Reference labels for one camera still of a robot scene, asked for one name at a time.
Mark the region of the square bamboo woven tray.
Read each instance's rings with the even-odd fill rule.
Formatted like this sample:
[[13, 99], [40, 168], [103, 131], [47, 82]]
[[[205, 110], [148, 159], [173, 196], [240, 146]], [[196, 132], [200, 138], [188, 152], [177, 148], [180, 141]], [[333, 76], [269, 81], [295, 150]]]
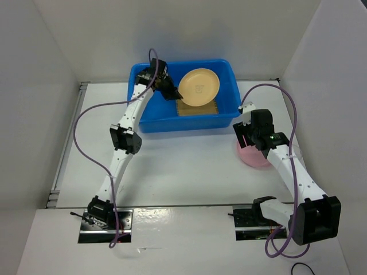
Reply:
[[192, 107], [185, 104], [182, 100], [176, 101], [176, 108], [178, 116], [197, 116], [197, 115], [217, 115], [219, 114], [218, 107], [215, 100], [209, 103]]

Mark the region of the orange plastic plate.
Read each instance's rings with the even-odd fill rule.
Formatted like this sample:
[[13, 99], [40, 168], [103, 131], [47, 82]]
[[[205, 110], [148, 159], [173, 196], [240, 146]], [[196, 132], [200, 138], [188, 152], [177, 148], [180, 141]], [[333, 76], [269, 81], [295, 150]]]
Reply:
[[182, 101], [191, 107], [200, 107], [211, 102], [220, 89], [219, 77], [206, 68], [191, 70], [179, 82], [178, 91]]

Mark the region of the pink plastic plate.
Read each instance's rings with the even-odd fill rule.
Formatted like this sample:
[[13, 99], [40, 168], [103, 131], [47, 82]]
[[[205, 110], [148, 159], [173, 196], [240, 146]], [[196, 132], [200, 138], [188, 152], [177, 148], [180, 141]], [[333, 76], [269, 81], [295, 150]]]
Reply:
[[246, 165], [253, 168], [267, 168], [271, 163], [256, 149], [255, 146], [241, 148], [239, 142], [236, 144], [237, 155]]

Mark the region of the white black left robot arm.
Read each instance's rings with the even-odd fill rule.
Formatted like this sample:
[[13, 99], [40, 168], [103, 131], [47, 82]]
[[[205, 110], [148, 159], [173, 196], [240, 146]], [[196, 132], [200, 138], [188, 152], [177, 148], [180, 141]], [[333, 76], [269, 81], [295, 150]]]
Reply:
[[155, 91], [160, 92], [165, 100], [182, 98], [168, 74], [167, 63], [153, 58], [150, 66], [135, 77], [134, 90], [124, 115], [116, 125], [110, 126], [114, 154], [101, 188], [87, 207], [88, 215], [101, 229], [119, 226], [115, 212], [116, 192], [128, 163], [142, 146], [142, 138], [137, 134], [138, 124]]

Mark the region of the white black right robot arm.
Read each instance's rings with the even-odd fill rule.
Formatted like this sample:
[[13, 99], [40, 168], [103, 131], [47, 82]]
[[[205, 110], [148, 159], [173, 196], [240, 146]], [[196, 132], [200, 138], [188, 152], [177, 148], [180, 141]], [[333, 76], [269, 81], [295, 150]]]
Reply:
[[293, 206], [273, 196], [253, 200], [251, 218], [257, 225], [269, 220], [288, 230], [297, 245], [334, 238], [338, 234], [341, 202], [328, 196], [294, 155], [290, 141], [275, 132], [273, 117], [267, 109], [254, 105], [239, 107], [242, 121], [233, 129], [241, 148], [252, 147], [276, 169], [291, 193]]

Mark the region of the blue plastic bin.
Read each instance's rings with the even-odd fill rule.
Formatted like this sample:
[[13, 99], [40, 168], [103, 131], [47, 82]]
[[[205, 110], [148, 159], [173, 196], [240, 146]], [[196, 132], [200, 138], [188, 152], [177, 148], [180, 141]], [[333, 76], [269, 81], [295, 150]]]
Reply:
[[140, 119], [144, 133], [188, 131], [197, 129], [226, 128], [232, 119], [239, 116], [240, 93], [230, 63], [224, 59], [168, 61], [168, 75], [178, 86], [185, 74], [193, 69], [206, 68], [215, 72], [220, 89], [214, 101], [217, 114], [180, 116], [174, 100], [166, 101], [160, 92], [155, 92], [147, 103]]

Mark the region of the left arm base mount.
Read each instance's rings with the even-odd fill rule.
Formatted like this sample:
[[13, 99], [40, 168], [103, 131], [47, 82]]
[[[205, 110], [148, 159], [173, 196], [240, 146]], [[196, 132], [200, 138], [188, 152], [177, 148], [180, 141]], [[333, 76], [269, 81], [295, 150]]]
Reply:
[[[78, 243], [110, 243], [116, 233], [115, 225], [107, 225], [105, 222], [97, 221], [88, 215], [87, 210], [82, 214], [70, 212], [70, 215], [81, 220]], [[133, 209], [118, 209], [119, 232], [117, 243], [130, 243], [133, 220]]]

